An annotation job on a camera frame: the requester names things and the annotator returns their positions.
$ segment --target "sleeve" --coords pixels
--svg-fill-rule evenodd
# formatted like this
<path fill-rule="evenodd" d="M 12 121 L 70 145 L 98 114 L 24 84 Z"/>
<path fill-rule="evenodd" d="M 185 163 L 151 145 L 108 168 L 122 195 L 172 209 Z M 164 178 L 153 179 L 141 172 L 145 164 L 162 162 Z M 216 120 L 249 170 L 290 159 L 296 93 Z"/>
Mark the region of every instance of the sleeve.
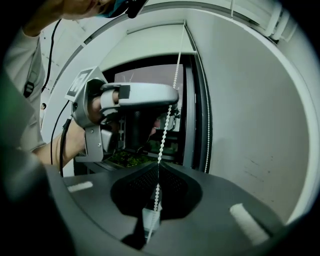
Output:
<path fill-rule="evenodd" d="M 33 151 L 45 144 L 40 132 L 41 87 L 44 83 L 45 71 L 42 65 L 39 36 L 27 36 L 21 28 L 4 57 L 3 66 L 13 84 L 22 94 L 25 84 L 30 79 L 29 75 L 35 77 L 32 81 L 34 89 L 31 95 L 26 98 L 33 107 L 34 114 L 25 128 L 20 142 L 21 149 Z"/>
<path fill-rule="evenodd" d="M 4 56 L 3 66 L 19 92 L 23 93 L 40 36 L 27 36 L 19 29 Z"/>

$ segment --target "window frame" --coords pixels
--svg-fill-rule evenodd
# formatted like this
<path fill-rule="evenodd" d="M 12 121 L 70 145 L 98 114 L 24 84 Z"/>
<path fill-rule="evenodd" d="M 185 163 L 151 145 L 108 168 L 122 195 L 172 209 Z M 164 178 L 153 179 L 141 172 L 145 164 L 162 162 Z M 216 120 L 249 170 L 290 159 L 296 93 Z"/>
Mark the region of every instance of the window frame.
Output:
<path fill-rule="evenodd" d="M 177 64 L 177 60 L 177 54 L 148 57 L 115 66 L 104 70 L 102 73 L 109 83 L 113 83 L 115 75 L 118 73 L 150 66 Z M 209 117 L 200 61 L 198 56 L 190 54 L 182 54 L 180 58 L 180 64 L 183 65 L 183 101 L 181 125 L 177 140 L 179 145 L 178 158 L 176 160 L 184 167 L 203 172 L 207 156 Z M 148 155 L 156 159 L 156 154 L 149 153 Z M 172 160 L 172 156 L 166 157 L 163 155 L 163 160 L 165 161 L 166 159 Z M 95 169 L 98 171 L 103 167 L 105 171 L 109 171 L 108 166 L 110 163 L 108 160 L 105 160 L 105 164 L 103 162 L 97 163 L 98 168 Z"/>

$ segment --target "gray panel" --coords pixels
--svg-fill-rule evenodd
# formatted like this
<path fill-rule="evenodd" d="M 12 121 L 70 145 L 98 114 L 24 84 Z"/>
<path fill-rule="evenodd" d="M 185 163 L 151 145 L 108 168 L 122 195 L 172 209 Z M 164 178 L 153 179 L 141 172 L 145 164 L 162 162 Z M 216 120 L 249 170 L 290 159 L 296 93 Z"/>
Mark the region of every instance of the gray panel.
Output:
<path fill-rule="evenodd" d="M 111 187 L 117 180 L 148 165 L 145 163 L 117 171 L 66 177 L 63 180 L 67 186 L 92 182 L 92 188 L 74 192 L 71 196 L 102 230 L 120 240 L 132 234 L 137 219 L 120 213 L 111 199 Z M 252 248 L 251 242 L 229 212 L 230 207 L 238 203 L 243 203 L 245 209 L 271 235 L 283 227 L 268 206 L 234 183 L 176 164 L 168 165 L 196 180 L 202 189 L 202 199 L 186 217 L 163 220 L 141 253 L 160 256 L 229 256 Z"/>
<path fill-rule="evenodd" d="M 183 166 L 192 168 L 194 162 L 195 138 L 196 138 L 196 102 L 195 82 L 190 63 L 185 67 L 186 79 L 186 127 L 185 144 L 183 154 Z"/>
<path fill-rule="evenodd" d="M 82 162 L 101 162 L 104 158 L 101 130 L 99 125 L 85 128 L 86 156 L 77 156 L 75 160 Z"/>

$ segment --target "white wall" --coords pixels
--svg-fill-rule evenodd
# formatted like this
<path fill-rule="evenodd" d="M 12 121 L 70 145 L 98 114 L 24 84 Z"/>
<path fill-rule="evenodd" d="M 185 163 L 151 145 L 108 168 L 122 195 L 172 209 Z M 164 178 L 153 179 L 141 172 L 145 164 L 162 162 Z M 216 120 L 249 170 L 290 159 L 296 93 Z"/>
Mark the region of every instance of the white wall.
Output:
<path fill-rule="evenodd" d="M 286 222 L 303 189 L 310 150 L 305 107 L 279 62 L 286 59 L 237 22 L 205 11 L 190 11 L 188 20 L 211 97 L 210 174 L 239 185 Z"/>
<path fill-rule="evenodd" d="M 310 103 L 314 106 L 317 124 L 320 120 L 320 64 L 313 47 L 300 28 L 298 28 L 289 42 L 279 41 L 278 49 L 287 57 L 296 70 L 303 77 L 307 89 L 310 92 Z M 319 147 L 319 141 L 315 141 L 315 146 Z M 320 165 L 316 171 L 310 171 L 304 184 L 304 191 L 300 202 L 296 207 L 298 211 L 301 207 L 311 207 L 319 192 Z"/>
<path fill-rule="evenodd" d="M 185 36 L 181 42 L 183 30 Z M 182 54 L 196 54 L 183 24 L 150 27 L 123 38 L 105 56 L 100 69 L 105 71 L 136 60 L 177 54 L 179 51 Z"/>

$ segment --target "wrist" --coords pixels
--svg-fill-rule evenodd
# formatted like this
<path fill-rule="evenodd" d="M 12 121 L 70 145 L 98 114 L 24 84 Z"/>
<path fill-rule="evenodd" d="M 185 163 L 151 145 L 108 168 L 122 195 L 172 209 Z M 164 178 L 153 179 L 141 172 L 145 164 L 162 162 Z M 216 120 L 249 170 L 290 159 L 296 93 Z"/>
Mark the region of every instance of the wrist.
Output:
<path fill-rule="evenodd" d="M 66 152 L 77 155 L 85 149 L 85 130 L 81 128 L 75 121 L 70 123 L 68 132 L 66 133 Z"/>
<path fill-rule="evenodd" d="M 23 32 L 29 37 L 36 37 L 50 24 L 58 21 L 62 17 L 62 1 L 45 1 L 22 27 Z"/>

